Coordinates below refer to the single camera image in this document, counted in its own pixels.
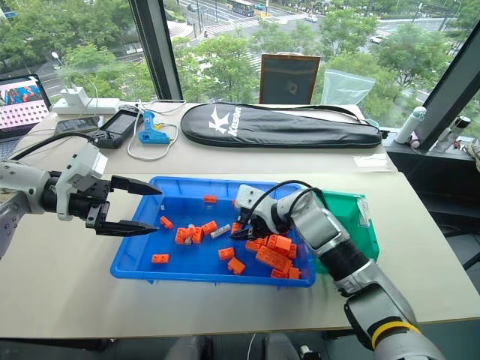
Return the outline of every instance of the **beige table surface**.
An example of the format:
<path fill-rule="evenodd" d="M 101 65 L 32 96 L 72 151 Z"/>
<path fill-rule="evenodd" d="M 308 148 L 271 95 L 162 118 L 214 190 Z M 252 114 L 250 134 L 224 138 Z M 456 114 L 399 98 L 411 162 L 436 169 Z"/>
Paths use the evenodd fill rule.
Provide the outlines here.
<path fill-rule="evenodd" d="M 183 113 L 195 104 L 186 104 L 179 111 L 169 116 L 162 116 L 165 122 L 180 123 Z M 177 107 L 171 103 L 155 104 L 158 111 Z M 345 106 L 353 111 L 360 119 L 363 115 L 355 105 Z M 321 116 L 324 119 L 348 122 L 346 115 L 335 112 L 312 111 L 302 112 L 306 116 Z M 31 136 L 26 136 L 20 141 L 18 149 L 28 147 L 53 134 L 53 129 L 59 119 L 71 119 L 67 116 L 50 114 L 45 120 L 32 130 Z M 205 120 L 208 127 L 210 118 Z M 84 139 L 70 138 L 61 145 L 48 145 L 51 151 L 41 152 L 25 157 L 27 164 L 45 170 L 60 170 L 67 163 L 68 158 L 83 144 Z M 141 145 L 138 139 L 133 143 L 133 152 L 144 157 L 158 156 L 164 147 L 157 145 Z M 382 146 L 375 148 L 329 148 L 329 149 L 285 149 L 285 148 L 218 148 L 200 145 L 191 142 L 182 132 L 176 144 L 172 146 L 169 154 L 162 160 L 145 162 L 133 159 L 127 155 L 127 144 L 117 150 L 103 149 L 102 152 L 109 158 L 106 166 L 107 173 L 163 173 L 163 174 L 209 174 L 209 173 L 356 173 L 373 171 L 397 171 L 395 165 L 386 155 Z M 373 162 L 355 161 L 355 158 L 370 157 L 371 155 L 383 156 L 384 160 Z"/>
<path fill-rule="evenodd" d="M 149 180 L 158 174 L 131 175 Z M 366 194 L 379 264 L 420 323 L 480 316 L 480 298 L 452 249 L 399 172 L 204 175 L 278 182 L 301 179 Z M 139 196 L 116 191 L 110 220 L 131 219 Z M 26 215 L 0 262 L 0 338 L 120 338 L 199 333 L 342 329 L 342 298 L 328 276 L 307 289 L 119 280 L 110 265 L 120 238 L 96 236 L 80 220 Z"/>

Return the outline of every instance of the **blue glue gun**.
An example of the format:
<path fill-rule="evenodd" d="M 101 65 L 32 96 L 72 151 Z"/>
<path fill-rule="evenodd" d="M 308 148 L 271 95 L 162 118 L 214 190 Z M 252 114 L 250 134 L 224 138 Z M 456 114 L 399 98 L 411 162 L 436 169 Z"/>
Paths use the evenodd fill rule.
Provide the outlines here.
<path fill-rule="evenodd" d="M 155 115 L 151 111 L 143 113 L 144 131 L 138 133 L 138 138 L 143 144 L 170 144 L 170 138 L 166 133 L 155 130 L 153 127 L 153 119 Z"/>

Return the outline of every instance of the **orange block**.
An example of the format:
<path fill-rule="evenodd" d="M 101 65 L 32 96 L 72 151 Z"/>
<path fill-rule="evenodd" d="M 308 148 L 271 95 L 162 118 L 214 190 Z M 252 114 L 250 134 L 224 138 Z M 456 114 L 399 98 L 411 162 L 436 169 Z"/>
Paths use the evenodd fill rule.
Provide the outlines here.
<path fill-rule="evenodd" d="M 290 251 L 288 252 L 288 258 L 293 260 L 296 257 L 297 257 L 297 245 L 292 244 L 292 246 L 290 247 Z"/>
<path fill-rule="evenodd" d="M 252 251 L 255 251 L 257 252 L 258 250 L 260 250 L 260 247 L 262 245 L 260 244 L 257 244 L 255 241 L 247 241 L 245 242 L 245 249 L 247 250 L 252 250 Z"/>
<path fill-rule="evenodd" d="M 242 229 L 242 225 L 240 223 L 233 223 L 232 224 L 232 233 L 236 233 L 237 231 Z"/>
<path fill-rule="evenodd" d="M 218 251 L 218 257 L 220 260 L 232 259 L 235 256 L 235 250 L 233 247 L 227 247 Z"/>
<path fill-rule="evenodd" d="M 202 230 L 204 235 L 208 235 L 212 231 L 215 231 L 217 229 L 217 223 L 214 221 L 210 221 L 209 223 L 206 223 L 205 225 L 202 225 Z"/>
<path fill-rule="evenodd" d="M 288 278 L 289 279 L 299 279 L 300 278 L 300 269 L 298 268 L 289 268 L 288 269 Z"/>
<path fill-rule="evenodd" d="M 203 201 L 206 203 L 216 203 L 217 202 L 217 196 L 216 195 L 205 195 L 203 197 Z"/>
<path fill-rule="evenodd" d="M 171 230 L 173 229 L 173 223 L 172 221 L 168 220 L 166 217 L 162 216 L 160 218 L 160 224 L 162 224 L 165 229 Z"/>
<path fill-rule="evenodd" d="M 228 269 L 233 272 L 235 275 L 241 275 L 242 272 L 245 270 L 246 266 L 243 262 L 240 260 L 236 259 L 233 257 L 229 262 L 228 262 Z"/>
<path fill-rule="evenodd" d="M 167 264 L 170 260 L 170 255 L 168 253 L 154 253 L 151 257 L 152 264 Z"/>
<path fill-rule="evenodd" d="M 179 245 L 183 245 L 185 243 L 185 239 L 188 236 L 188 229 L 185 229 L 183 227 L 179 227 L 177 229 L 177 233 L 175 235 L 175 242 Z"/>
<path fill-rule="evenodd" d="M 292 260 L 287 259 L 285 256 L 280 255 L 265 246 L 260 247 L 260 250 L 256 253 L 255 259 L 283 273 L 287 273 L 288 268 L 292 265 Z"/>
<path fill-rule="evenodd" d="M 270 250 L 274 250 L 275 242 L 277 242 L 277 238 L 274 235 L 270 235 L 268 237 L 267 248 L 269 248 Z"/>
<path fill-rule="evenodd" d="M 201 244 L 203 237 L 203 229 L 201 227 L 195 227 L 193 229 L 192 242 L 194 244 Z"/>
<path fill-rule="evenodd" d="M 286 257 L 290 252 L 290 248 L 292 246 L 292 239 L 280 235 L 270 235 L 270 239 L 272 238 L 275 239 L 275 247 L 273 250 Z"/>
<path fill-rule="evenodd" d="M 269 240 L 269 237 L 266 236 L 265 238 L 258 238 L 257 240 L 253 240 L 254 243 L 258 244 L 258 245 L 263 245 L 263 246 L 267 246 L 267 241 Z"/>
<path fill-rule="evenodd" d="M 270 277 L 271 278 L 280 278 L 280 279 L 283 278 L 284 279 L 287 276 L 282 271 L 278 271 L 276 268 L 274 268 L 274 269 L 271 270 Z"/>

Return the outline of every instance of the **white logo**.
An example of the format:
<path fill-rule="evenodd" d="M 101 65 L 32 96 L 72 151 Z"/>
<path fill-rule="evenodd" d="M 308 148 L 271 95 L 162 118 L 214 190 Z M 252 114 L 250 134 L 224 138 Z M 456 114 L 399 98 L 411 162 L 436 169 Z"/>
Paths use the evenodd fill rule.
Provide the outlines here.
<path fill-rule="evenodd" d="M 236 107 L 235 112 L 233 113 L 232 124 L 228 127 L 228 134 L 236 137 L 239 125 L 240 125 L 240 114 L 242 113 L 241 107 Z M 224 129 L 222 126 L 228 125 L 228 116 L 230 113 L 228 112 L 223 118 L 219 118 L 217 114 L 217 107 L 213 109 L 213 113 L 210 115 L 214 122 L 209 121 L 208 127 L 213 128 L 216 131 L 220 131 L 222 134 L 225 134 L 227 129 Z"/>
<path fill-rule="evenodd" d="M 213 113 L 210 115 L 214 122 L 209 121 L 208 127 L 214 128 L 216 131 L 220 131 L 222 134 L 225 134 L 227 129 L 222 128 L 222 126 L 228 125 L 228 115 L 230 115 L 229 112 L 223 118 L 219 118 L 217 115 L 217 107 L 215 107 L 213 109 Z"/>

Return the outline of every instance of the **bus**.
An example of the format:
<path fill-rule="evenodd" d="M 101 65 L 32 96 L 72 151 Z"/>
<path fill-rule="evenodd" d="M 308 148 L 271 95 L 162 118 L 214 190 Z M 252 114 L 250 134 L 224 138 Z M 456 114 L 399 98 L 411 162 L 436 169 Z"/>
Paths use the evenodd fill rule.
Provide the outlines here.
<path fill-rule="evenodd" d="M 246 17 L 253 17 L 255 15 L 254 4 L 245 0 L 227 0 L 227 6 L 230 11 Z"/>

